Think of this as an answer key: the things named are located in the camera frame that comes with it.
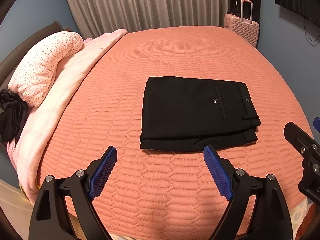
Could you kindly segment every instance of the folded black pants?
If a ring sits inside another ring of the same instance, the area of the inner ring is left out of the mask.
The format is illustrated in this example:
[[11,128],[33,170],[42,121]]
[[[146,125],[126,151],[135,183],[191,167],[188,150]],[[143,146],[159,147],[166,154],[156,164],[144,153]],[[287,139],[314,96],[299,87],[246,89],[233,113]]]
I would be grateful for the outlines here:
[[199,152],[256,141],[260,119],[245,83],[150,77],[142,109],[141,149]]

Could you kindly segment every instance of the wall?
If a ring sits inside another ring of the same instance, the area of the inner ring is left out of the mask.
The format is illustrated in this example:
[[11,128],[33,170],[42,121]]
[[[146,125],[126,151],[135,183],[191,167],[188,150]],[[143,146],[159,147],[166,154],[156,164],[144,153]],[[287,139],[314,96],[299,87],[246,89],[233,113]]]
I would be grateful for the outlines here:
[[[261,0],[260,21],[258,50],[287,82],[313,129],[313,119],[320,116],[320,45],[305,36],[304,18],[275,0]],[[306,30],[313,40],[320,34],[308,20]],[[320,143],[314,129],[313,135]]]
[[[78,32],[67,0],[16,0],[0,25],[0,62],[26,38],[56,20],[63,28]],[[19,187],[17,174],[1,147],[0,179]]]

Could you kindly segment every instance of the curtain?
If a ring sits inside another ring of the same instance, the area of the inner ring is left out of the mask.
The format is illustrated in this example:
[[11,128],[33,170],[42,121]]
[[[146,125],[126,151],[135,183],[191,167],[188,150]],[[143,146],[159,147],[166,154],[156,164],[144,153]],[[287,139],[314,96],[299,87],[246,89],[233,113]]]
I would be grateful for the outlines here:
[[83,38],[126,28],[223,26],[228,0],[67,0]]

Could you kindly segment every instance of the polka dot pillow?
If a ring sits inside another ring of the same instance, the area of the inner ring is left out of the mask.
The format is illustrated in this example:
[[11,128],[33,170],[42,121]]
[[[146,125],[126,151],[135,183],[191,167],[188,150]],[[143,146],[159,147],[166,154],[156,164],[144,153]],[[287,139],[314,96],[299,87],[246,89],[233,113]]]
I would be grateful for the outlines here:
[[83,44],[75,32],[54,33],[33,46],[23,57],[8,88],[29,107],[39,106],[53,85],[58,62],[77,53]]

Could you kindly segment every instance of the black garment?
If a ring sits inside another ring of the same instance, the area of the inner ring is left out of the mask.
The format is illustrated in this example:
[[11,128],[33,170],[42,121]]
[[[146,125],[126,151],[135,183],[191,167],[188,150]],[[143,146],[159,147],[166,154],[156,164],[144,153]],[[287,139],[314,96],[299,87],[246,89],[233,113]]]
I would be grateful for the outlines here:
[[28,104],[18,94],[5,89],[0,91],[0,136],[2,142],[12,141],[17,143],[22,128],[28,117]]
[[141,149],[199,152],[256,141],[260,119],[245,83],[150,77],[143,98]]

